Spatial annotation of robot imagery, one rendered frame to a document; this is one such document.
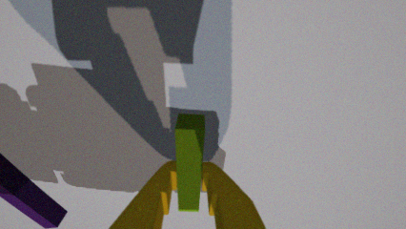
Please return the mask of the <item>purple rod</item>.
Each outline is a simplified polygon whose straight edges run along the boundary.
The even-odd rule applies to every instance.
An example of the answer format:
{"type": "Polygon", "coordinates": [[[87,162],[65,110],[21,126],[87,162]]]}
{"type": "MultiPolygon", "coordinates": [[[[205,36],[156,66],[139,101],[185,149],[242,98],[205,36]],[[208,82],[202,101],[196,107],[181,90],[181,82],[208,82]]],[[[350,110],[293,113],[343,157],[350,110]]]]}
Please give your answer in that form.
{"type": "Polygon", "coordinates": [[[0,154],[0,197],[46,228],[56,228],[68,213],[0,154]]]}

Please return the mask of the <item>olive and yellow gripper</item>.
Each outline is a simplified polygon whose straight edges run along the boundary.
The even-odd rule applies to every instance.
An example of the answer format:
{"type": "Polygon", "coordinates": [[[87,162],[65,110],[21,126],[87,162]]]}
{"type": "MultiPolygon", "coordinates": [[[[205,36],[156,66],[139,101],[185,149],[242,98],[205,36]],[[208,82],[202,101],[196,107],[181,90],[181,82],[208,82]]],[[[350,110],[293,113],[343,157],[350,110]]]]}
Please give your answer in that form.
{"type": "MultiPolygon", "coordinates": [[[[216,229],[266,229],[253,201],[217,165],[203,162],[201,181],[216,229]]],[[[176,161],[171,160],[150,178],[109,229],[161,229],[176,189],[176,161]]]]}

